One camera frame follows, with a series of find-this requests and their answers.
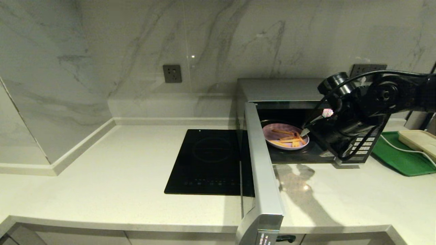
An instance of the microwave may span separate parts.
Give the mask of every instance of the microwave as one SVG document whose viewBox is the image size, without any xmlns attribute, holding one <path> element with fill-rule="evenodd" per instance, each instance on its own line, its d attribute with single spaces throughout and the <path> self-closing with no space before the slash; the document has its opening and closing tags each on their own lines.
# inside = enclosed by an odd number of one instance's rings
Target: microwave
<svg viewBox="0 0 436 245">
<path fill-rule="evenodd" d="M 332 163 L 340 167 L 364 164 L 380 136 L 388 117 L 371 132 L 357 153 L 347 161 L 338 161 L 315 136 L 300 150 L 280 150 L 266 143 L 263 127 L 285 123 L 301 128 L 323 95 L 317 90 L 323 78 L 240 78 L 236 91 L 236 132 L 242 156 L 242 221 L 236 244 L 274 245 L 285 215 L 273 164 Z M 319 110 L 328 109 L 328 103 Z M 362 142 L 362 132 L 352 143 L 353 150 Z"/>
</svg>

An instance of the white countertop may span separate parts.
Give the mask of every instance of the white countertop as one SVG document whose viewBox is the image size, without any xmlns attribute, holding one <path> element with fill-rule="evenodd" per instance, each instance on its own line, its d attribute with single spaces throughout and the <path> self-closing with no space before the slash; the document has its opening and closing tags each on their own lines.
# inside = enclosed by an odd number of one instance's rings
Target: white countertop
<svg viewBox="0 0 436 245">
<path fill-rule="evenodd" d="M 78 228 L 235 232 L 240 197 L 164 194 L 187 129 L 116 126 L 57 177 L 0 174 L 0 235 L 15 222 Z M 385 231 L 436 243 L 436 175 L 275 165 L 287 210 L 281 233 Z"/>
</svg>

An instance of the white power cord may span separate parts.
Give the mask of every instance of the white power cord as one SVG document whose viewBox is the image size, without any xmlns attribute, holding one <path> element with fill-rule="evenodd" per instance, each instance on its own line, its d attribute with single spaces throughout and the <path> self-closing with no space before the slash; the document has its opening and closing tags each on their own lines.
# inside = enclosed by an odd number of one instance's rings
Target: white power cord
<svg viewBox="0 0 436 245">
<path fill-rule="evenodd" d="M 384 139 L 386 141 L 386 143 L 388 143 L 390 146 L 392 146 L 393 148 L 395 148 L 397 150 L 404 151 L 404 152 L 411 152 L 411 153 L 421 153 L 422 155 L 424 155 L 436 167 L 436 163 L 433 162 L 433 160 L 427 154 L 423 153 L 422 151 L 400 149 L 400 148 L 392 145 L 383 135 L 380 135 L 380 137 L 382 139 Z"/>
</svg>

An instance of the marble wall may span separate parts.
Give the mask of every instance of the marble wall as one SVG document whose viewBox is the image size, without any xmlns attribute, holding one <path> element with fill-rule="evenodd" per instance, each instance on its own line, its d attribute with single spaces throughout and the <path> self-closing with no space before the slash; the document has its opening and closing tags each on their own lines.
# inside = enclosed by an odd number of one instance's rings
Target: marble wall
<svg viewBox="0 0 436 245">
<path fill-rule="evenodd" d="M 0 163 L 49 164 L 0 78 Z"/>
<path fill-rule="evenodd" d="M 111 118 L 76 1 L 0 0 L 0 36 L 0 75 L 51 163 Z"/>
<path fill-rule="evenodd" d="M 429 72 L 436 57 L 433 0 L 80 4 L 115 117 L 228 117 L 237 78 L 324 78 L 355 63 Z M 183 82 L 165 84 L 163 64 L 180 64 Z"/>
</svg>

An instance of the beige container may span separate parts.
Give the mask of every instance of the beige container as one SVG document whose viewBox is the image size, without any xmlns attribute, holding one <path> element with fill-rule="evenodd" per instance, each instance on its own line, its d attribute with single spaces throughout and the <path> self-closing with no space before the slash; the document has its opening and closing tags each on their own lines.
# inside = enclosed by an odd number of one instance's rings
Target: beige container
<svg viewBox="0 0 436 245">
<path fill-rule="evenodd" d="M 436 162 L 436 136 L 422 130 L 398 131 L 399 140 L 408 147 L 423 151 Z"/>
</svg>

